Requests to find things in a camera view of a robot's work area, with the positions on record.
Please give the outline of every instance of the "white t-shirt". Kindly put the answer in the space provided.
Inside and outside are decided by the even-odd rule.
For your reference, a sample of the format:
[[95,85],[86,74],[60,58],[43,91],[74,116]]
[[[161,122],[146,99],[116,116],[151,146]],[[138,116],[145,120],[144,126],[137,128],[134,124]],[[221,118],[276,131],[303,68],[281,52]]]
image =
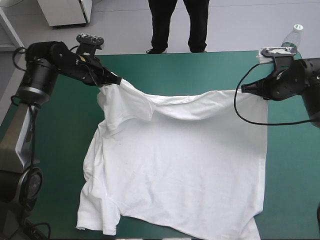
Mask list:
[[[104,111],[84,160],[78,229],[115,235],[120,215],[207,240],[260,239],[267,127],[237,117],[234,90],[157,96],[100,88]],[[238,94],[246,118],[267,121],[267,101]]]

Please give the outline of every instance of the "white floor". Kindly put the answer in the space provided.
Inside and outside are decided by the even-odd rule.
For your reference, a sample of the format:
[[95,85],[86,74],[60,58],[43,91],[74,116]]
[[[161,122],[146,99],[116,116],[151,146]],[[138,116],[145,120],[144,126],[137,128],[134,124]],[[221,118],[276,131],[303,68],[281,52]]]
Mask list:
[[[63,41],[77,45],[76,35],[88,33],[105,39],[108,54],[144,54],[151,47],[152,20],[147,0],[93,0],[86,27],[53,29],[37,0],[23,0],[4,8],[19,37],[34,42]],[[248,51],[279,46],[294,24],[304,26],[299,51],[304,58],[320,57],[320,0],[211,0],[207,51]],[[168,53],[189,52],[189,16],[178,0],[171,19]]]

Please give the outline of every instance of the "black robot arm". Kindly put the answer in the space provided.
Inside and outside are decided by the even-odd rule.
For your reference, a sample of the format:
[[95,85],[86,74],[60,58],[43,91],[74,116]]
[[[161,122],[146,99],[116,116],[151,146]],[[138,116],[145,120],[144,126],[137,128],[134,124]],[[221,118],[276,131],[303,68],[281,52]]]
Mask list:
[[38,42],[25,51],[26,70],[17,90],[17,111],[0,142],[0,240],[42,240],[26,220],[42,185],[42,172],[34,167],[35,120],[41,105],[52,94],[59,74],[89,86],[120,84],[121,78],[95,57],[103,38],[79,34],[76,53],[63,42]]
[[273,59],[273,72],[267,77],[241,86],[242,93],[282,101],[301,95],[312,124],[320,128],[320,58],[294,60],[290,54],[270,53],[262,50],[265,57]]

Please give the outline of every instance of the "person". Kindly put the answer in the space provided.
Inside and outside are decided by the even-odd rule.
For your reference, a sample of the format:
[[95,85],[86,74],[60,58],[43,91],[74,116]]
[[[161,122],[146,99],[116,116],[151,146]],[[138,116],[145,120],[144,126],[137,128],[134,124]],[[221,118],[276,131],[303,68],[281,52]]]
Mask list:
[[[148,0],[152,15],[152,49],[147,54],[165,53],[168,47],[171,15],[178,0]],[[209,0],[183,0],[190,17],[188,45],[192,53],[205,52]]]

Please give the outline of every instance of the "water bottle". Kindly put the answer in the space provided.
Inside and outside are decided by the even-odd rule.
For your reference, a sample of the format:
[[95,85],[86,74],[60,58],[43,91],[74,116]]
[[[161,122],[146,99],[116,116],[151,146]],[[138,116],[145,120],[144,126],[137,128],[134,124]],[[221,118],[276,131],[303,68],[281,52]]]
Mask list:
[[298,47],[301,39],[301,32],[304,27],[301,24],[293,26],[293,30],[285,37],[281,47]]

